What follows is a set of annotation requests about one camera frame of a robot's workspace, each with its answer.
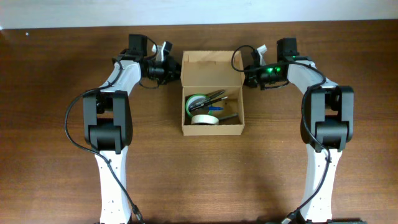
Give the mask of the cardboard box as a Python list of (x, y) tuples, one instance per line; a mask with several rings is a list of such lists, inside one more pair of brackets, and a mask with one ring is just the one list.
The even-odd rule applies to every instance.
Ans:
[[(182, 133), (185, 136), (240, 135), (243, 132), (244, 74), (233, 69), (243, 68), (240, 53), (232, 51), (185, 51), (182, 58)], [(212, 111), (217, 118), (238, 113), (239, 116), (224, 121), (219, 125), (191, 125), (185, 111), (185, 103), (189, 96), (213, 93), (225, 90), (220, 96), (227, 99), (213, 103), (212, 106), (223, 107), (222, 111)]]

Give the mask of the black and white marker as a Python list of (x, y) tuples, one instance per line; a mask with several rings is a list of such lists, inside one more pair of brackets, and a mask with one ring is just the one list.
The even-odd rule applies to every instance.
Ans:
[(235, 117), (237, 117), (237, 116), (239, 116), (238, 113), (229, 114), (229, 115), (227, 115), (227, 116), (223, 116), (223, 117), (218, 118), (218, 120), (219, 120), (219, 121), (224, 121), (224, 120), (227, 120), (227, 119), (235, 118)]

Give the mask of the dark grey pen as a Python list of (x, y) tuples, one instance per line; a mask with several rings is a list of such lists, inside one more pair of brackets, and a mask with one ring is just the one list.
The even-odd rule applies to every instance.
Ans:
[(188, 100), (187, 100), (187, 108), (192, 108), (194, 106), (200, 105), (202, 103), (206, 103), (208, 101), (214, 100), (216, 97), (221, 96), (225, 90), (217, 90), (213, 93), (209, 93), (207, 95), (204, 94), (196, 94), (192, 95)]

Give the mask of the black pen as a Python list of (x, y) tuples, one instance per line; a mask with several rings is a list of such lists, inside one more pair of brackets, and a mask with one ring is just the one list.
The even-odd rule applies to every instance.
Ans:
[(195, 110), (198, 110), (198, 109), (200, 109), (200, 108), (203, 108), (203, 107), (212, 105), (213, 103), (217, 103), (217, 102), (219, 102), (219, 101), (225, 100), (225, 99), (227, 99), (227, 98), (228, 98), (228, 96), (224, 96), (224, 97), (221, 97), (221, 98), (218, 98), (218, 99), (215, 99), (215, 100), (211, 100), (211, 101), (208, 101), (208, 102), (206, 102), (206, 103), (202, 103), (202, 104), (200, 104), (200, 105), (194, 106), (194, 107), (192, 107), (192, 108), (189, 108), (188, 110), (189, 110), (189, 112), (195, 111)]

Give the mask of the green tape roll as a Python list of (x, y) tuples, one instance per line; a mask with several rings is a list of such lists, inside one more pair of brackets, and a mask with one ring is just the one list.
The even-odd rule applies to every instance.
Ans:
[(188, 100), (185, 103), (185, 111), (186, 114), (189, 118), (192, 118), (195, 115), (199, 115), (199, 114), (208, 114), (208, 115), (212, 115), (212, 111), (208, 110), (207, 108), (201, 108), (199, 110), (195, 110), (195, 111), (190, 111), (190, 106), (194, 106), (195, 104), (198, 104), (199, 102), (206, 100), (207, 96), (204, 94), (195, 94), (192, 96), (188, 97)]

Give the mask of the blue ballpoint pen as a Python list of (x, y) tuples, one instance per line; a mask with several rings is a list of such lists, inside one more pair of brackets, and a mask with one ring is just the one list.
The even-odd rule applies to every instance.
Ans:
[(224, 110), (223, 107), (218, 107), (218, 106), (209, 106), (209, 107), (204, 107), (204, 110), (208, 111), (222, 111)]

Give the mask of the cream masking tape roll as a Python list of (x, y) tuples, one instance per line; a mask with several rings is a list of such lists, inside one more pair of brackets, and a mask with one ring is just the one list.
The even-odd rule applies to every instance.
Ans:
[(192, 116), (191, 125), (219, 125), (219, 119), (208, 114), (197, 114)]

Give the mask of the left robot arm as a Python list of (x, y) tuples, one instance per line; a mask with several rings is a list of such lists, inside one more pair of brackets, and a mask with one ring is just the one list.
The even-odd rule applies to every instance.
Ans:
[(143, 78), (164, 85), (180, 78), (171, 56), (172, 43), (154, 44), (148, 56), (145, 35), (129, 35), (129, 46), (113, 59), (113, 71), (95, 91), (83, 95), (85, 141), (95, 153), (101, 187), (100, 223), (131, 223), (142, 215), (131, 205), (126, 188), (126, 160), (133, 125), (129, 95)]

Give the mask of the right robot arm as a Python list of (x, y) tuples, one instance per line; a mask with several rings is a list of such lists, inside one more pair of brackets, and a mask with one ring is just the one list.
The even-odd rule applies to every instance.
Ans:
[(277, 61), (267, 64), (266, 46), (252, 49), (253, 64), (244, 84), (261, 90), (292, 84), (303, 95), (300, 134), (307, 149), (305, 190), (300, 205), (283, 223), (332, 223), (331, 198), (338, 162), (354, 131), (354, 90), (328, 79), (309, 56), (300, 55), (295, 38), (277, 41)]

